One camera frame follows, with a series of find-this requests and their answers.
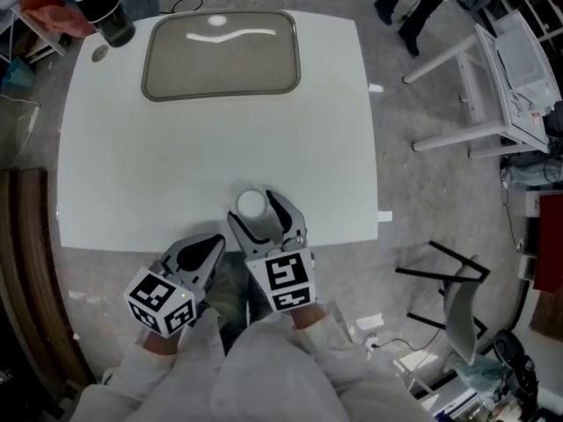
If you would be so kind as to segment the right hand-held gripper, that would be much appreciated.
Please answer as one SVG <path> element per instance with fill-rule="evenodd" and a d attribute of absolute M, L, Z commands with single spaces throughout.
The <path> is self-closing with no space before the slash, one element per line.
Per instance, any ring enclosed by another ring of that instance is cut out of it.
<path fill-rule="evenodd" d="M 314 258 L 307 246 L 305 219 L 300 210 L 275 191 L 266 190 L 266 195 L 281 224 L 280 244 L 256 238 L 231 211 L 227 221 L 271 310 L 287 312 L 316 301 Z"/>

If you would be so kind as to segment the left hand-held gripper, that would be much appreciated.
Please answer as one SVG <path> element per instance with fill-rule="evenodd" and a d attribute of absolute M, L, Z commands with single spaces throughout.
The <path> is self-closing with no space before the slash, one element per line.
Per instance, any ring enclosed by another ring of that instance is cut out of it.
<path fill-rule="evenodd" d="M 198 316 L 203 288 L 213 280 L 225 251 L 220 234 L 190 236 L 175 242 L 149 268 L 141 268 L 125 291 L 133 318 L 161 337 L 170 337 Z"/>

